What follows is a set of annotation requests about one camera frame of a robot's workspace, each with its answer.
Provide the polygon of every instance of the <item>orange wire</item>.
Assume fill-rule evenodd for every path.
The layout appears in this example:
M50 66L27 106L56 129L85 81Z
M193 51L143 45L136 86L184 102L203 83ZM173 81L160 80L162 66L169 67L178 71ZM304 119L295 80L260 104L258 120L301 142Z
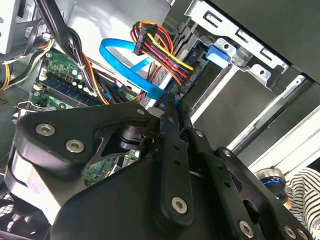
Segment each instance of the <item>orange wire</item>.
M162 29L162 30L166 33L166 35L167 35L167 37L168 37L169 45L170 45L170 48L171 48L171 52L170 52L170 53L172 54L173 51L174 51L174 43L172 42L172 40L171 40L169 34L167 33L167 31L166 31L163 27L159 26L159 24L157 24L157 23L154 22L154 21L140 21L139 27L141 28L143 24L157 25L158 28Z
M83 58L84 58L84 60L86 62L87 67L89 68L89 70L90 70L90 72L92 74L93 85L94 85L94 87L96 89L96 93L99 95L99 97L101 98L101 100L103 101L104 104L106 104L106 105L110 104L110 102L104 97L103 93L101 93L101 90L100 90L100 88L98 86L98 83L97 83L97 81L95 79L94 70L93 70L93 68L92 68L87 56L85 54L82 54L82 55L83 55Z
M163 46L166 48L166 49L169 49L166 42L164 41L164 39L159 35L159 34L156 34L156 36L159 38L160 42L163 44Z
M132 41L134 42L134 44L137 43L137 41L135 40L134 36L133 36L133 32L132 30L130 31L130 36L132 38ZM178 83L179 86L182 86L182 82L180 81L180 79L177 77L177 75L175 75L167 66L165 66L164 64L162 64L161 62L159 62L154 56L150 55L149 53L147 53L146 51L141 51L142 53L144 53L145 55L149 56L150 58L154 59L157 63L159 63L165 70L168 71L168 73L171 74L171 76L175 79L175 81Z

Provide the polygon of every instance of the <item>vent slot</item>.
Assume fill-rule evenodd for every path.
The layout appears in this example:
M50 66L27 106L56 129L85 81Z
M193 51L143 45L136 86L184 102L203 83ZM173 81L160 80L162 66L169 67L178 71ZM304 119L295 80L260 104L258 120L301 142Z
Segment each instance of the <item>vent slot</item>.
M0 106L6 105L8 103L7 100L0 98Z

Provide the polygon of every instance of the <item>black wire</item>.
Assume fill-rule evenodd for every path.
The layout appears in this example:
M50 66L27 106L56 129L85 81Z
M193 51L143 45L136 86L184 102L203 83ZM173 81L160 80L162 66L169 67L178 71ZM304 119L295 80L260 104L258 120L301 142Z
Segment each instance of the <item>black wire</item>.
M29 61L28 65L27 65L26 69L23 71L23 73L21 73L21 74L20 74L19 76L17 76L16 78L12 79L12 80L10 81L10 84L9 84L9 85L15 84L15 83L19 82L21 79L27 77L27 76L30 74L30 71L31 71L31 69L32 69L32 66L33 66L36 58L37 58L39 55L43 54L43 52L44 52L43 50L35 52L35 53L31 56L30 61Z
M147 74L147 76L146 76L146 79L147 79L148 81L149 81L151 66L152 66L152 63L150 63L150 65L149 65L148 74Z
M40 25L41 25L42 22L43 22L43 20L42 20L42 18L40 18L40 19L37 20L37 22L33 26L22 56L27 56L29 53L31 53L31 51L33 49L33 46L35 44L37 35L38 35L38 31L39 31Z
M139 31L139 28L138 28L138 24L139 22L135 23L132 27L132 33L133 33L133 36L135 39L138 39L138 36L136 34L136 31L135 30L138 30ZM145 41L148 42L152 47L153 49L155 49L157 51L157 53L159 53L160 55L162 55L164 58L168 59L172 64L178 66L182 71L184 71L187 75L190 73L190 70L188 68L186 68L185 66L183 66L182 64L180 64L179 62L176 62L174 59L172 59L171 57L169 57L163 50L161 50L160 48L158 48L150 38L146 37L145 38ZM145 44L142 46L142 49L146 52L148 52L149 54L152 54L154 57L155 55L153 54L153 52L150 50L150 48L148 46L146 46ZM159 60L162 64L164 64L165 66L167 66L168 68L171 69L171 67L164 61L162 61L159 57L156 57L157 60ZM181 76L180 73L176 72L175 70L172 69L173 72L175 72L177 75Z

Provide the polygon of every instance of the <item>capacitor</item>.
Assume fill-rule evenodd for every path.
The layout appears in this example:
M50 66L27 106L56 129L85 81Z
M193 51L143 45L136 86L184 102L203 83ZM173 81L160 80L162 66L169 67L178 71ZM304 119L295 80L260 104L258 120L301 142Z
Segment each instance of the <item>capacitor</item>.
M78 83L79 83L79 80L78 80L78 79L74 79L74 80L72 81L72 85L75 86L75 87L78 85Z
M78 83L78 89L83 89L85 84L83 82Z

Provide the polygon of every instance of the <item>red wire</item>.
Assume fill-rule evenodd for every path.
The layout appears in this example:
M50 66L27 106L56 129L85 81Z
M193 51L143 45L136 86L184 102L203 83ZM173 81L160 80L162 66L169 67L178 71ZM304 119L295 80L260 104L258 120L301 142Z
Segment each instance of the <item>red wire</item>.
M162 32L167 37L167 40L168 40L169 45L170 45L170 48L171 48L171 50L173 50L174 46L172 45L172 41L171 41L171 38L170 38L169 34L160 26L158 26L158 29L160 30L160 32Z
M163 57L162 55L160 55L155 49L153 49L153 47L148 43L148 42L144 42L144 44L159 58L161 58L166 64L168 64L172 69L174 69L176 72L178 72L179 74L181 74L181 76L183 76L184 78L187 78L188 76L181 71L179 68L177 68L175 65L173 65L168 59L166 59L165 57Z

